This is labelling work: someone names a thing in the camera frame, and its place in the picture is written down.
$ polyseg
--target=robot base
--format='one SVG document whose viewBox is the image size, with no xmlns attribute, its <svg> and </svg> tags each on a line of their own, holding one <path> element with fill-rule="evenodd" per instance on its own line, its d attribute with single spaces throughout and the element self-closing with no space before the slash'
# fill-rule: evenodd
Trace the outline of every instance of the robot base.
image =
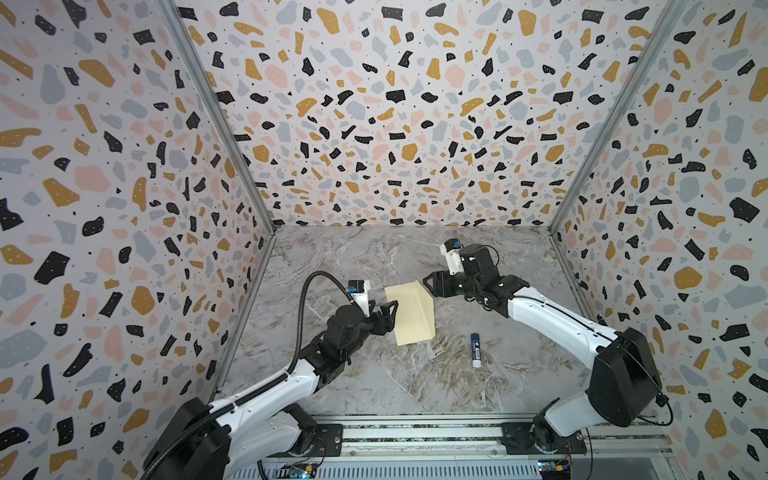
<svg viewBox="0 0 768 480">
<path fill-rule="evenodd" d="M 540 449 L 536 445 L 533 422 L 507 422 L 502 423 L 502 445 L 507 449 L 507 455 L 540 455 L 541 453 L 568 453 L 568 443 L 571 444 L 571 453 L 587 453 L 587 446 L 580 432 L 576 432 L 562 439 L 560 448 Z"/>
</svg>

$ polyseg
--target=side wall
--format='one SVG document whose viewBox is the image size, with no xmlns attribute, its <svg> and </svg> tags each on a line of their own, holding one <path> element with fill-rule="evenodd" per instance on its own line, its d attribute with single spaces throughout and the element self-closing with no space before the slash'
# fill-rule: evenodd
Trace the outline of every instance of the side wall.
<svg viewBox="0 0 768 480">
<path fill-rule="evenodd" d="M 690 478 L 768 469 L 765 8 L 691 2 L 556 233 L 594 311 L 650 340 Z"/>
<path fill-rule="evenodd" d="M 135 478 L 211 394 L 259 227 L 151 2 L 0 14 L 0 475 Z"/>
</svg>

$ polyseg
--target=back wall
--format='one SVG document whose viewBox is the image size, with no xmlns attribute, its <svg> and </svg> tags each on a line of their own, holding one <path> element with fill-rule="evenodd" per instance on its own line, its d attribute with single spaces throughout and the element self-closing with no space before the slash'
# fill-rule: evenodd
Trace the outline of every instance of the back wall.
<svg viewBox="0 0 768 480">
<path fill-rule="evenodd" d="M 542 225 L 664 6 L 182 0 L 276 223 Z"/>
</svg>

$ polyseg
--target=metal frame edge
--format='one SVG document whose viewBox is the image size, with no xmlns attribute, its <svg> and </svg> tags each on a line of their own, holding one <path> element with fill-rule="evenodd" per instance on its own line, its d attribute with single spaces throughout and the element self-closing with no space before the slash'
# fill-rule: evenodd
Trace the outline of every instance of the metal frame edge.
<svg viewBox="0 0 768 480">
<path fill-rule="evenodd" d="M 568 282 L 568 286 L 571 288 L 571 292 L 574 294 L 574 298 L 576 299 L 578 309 L 581 311 L 581 315 L 592 321 L 597 321 L 597 317 L 592 311 L 592 307 L 587 301 L 587 297 L 584 295 L 584 291 L 579 287 L 578 283 L 576 283 L 576 277 L 574 276 L 573 271 L 568 268 L 568 260 L 565 258 L 565 252 L 563 251 L 562 245 L 560 245 L 552 235 L 549 236 L 549 243 L 552 244 L 554 255 L 558 258 L 560 268 L 563 270 L 563 274 L 565 275 L 565 281 Z"/>
<path fill-rule="evenodd" d="M 229 375 L 230 367 L 232 366 L 232 361 L 234 360 L 237 347 L 240 345 L 240 338 L 243 336 L 245 325 L 248 323 L 248 317 L 250 316 L 250 311 L 253 308 L 253 303 L 256 301 L 256 294 L 258 293 L 259 287 L 261 286 L 261 281 L 264 278 L 266 265 L 270 262 L 272 249 L 275 246 L 276 240 L 277 237 L 272 235 L 269 237 L 265 248 L 261 250 L 262 257 L 259 260 L 259 264 L 256 268 L 256 273 L 254 274 L 253 280 L 250 283 L 250 291 L 248 292 L 245 302 L 243 303 L 243 308 L 241 308 L 237 314 L 237 322 L 235 323 L 234 334 L 230 339 L 229 345 L 227 345 L 227 348 L 224 350 L 224 355 L 221 357 L 221 369 L 219 370 L 219 373 L 214 380 L 214 389 L 211 390 L 210 398 L 208 399 L 209 402 L 214 400 L 219 387 L 227 381 L 227 375 Z"/>
<path fill-rule="evenodd" d="M 192 39 L 187 35 L 187 29 L 184 27 L 184 22 L 179 15 L 179 9 L 176 2 L 174 0 L 154 0 L 154 3 L 157 6 L 158 13 L 170 32 L 173 43 L 176 45 L 179 58 L 181 58 L 187 66 L 187 70 L 192 77 L 192 82 L 194 83 L 195 88 L 197 88 L 197 92 L 200 94 L 200 101 L 202 101 L 203 106 L 208 111 L 208 114 L 214 123 L 214 127 L 220 132 L 221 141 L 235 166 L 235 171 L 240 177 L 243 189 L 245 189 L 246 194 L 250 198 L 253 208 L 256 209 L 266 233 L 270 237 L 273 237 L 275 234 L 275 224 L 266 209 L 266 205 L 261 199 L 261 194 L 250 174 L 250 170 L 243 161 L 243 153 L 240 151 L 240 148 L 234 139 L 230 124 L 227 122 L 227 119 L 224 118 L 224 114 L 219 108 L 219 101 L 216 99 L 213 88 L 208 83 L 205 69 L 203 68 L 202 63 L 200 63 L 200 57 L 197 56 L 197 52 L 192 45 Z"/>
<path fill-rule="evenodd" d="M 605 151 L 608 142 L 611 141 L 611 137 L 616 131 L 616 127 L 621 122 L 621 119 L 624 117 L 624 113 L 628 110 L 635 95 L 639 92 L 650 67 L 656 63 L 656 59 L 664 45 L 667 43 L 674 26 L 683 15 L 683 10 L 687 6 L 687 3 L 686 0 L 669 0 L 664 6 L 664 10 L 661 11 L 659 18 L 656 20 L 656 25 L 654 25 L 654 29 L 651 32 L 650 39 L 644 46 L 643 53 L 637 61 L 637 65 L 632 69 L 630 77 L 624 88 L 621 89 L 616 103 L 614 103 L 611 111 L 608 112 L 608 116 L 605 119 L 605 123 L 603 123 L 602 129 L 594 139 L 594 142 L 592 142 L 592 145 L 587 152 L 587 157 L 584 159 L 584 163 L 579 167 L 571 182 L 571 186 L 565 193 L 563 201 L 558 206 L 558 211 L 554 213 L 552 222 L 550 222 L 548 226 L 550 233 L 559 230 L 560 226 L 563 224 L 568 215 L 568 211 L 578 198 L 578 193 L 589 178 L 589 173 L 592 172 L 594 166 L 597 165 L 600 160 L 600 156 L 603 154 L 603 151 Z"/>
</svg>

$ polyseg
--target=glue stick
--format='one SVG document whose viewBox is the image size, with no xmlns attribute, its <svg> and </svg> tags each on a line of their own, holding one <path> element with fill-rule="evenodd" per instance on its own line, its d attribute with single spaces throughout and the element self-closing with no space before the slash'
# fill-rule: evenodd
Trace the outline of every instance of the glue stick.
<svg viewBox="0 0 768 480">
<path fill-rule="evenodd" d="M 470 338 L 472 340 L 472 366 L 479 369 L 482 366 L 480 361 L 480 335 L 473 333 Z"/>
</svg>

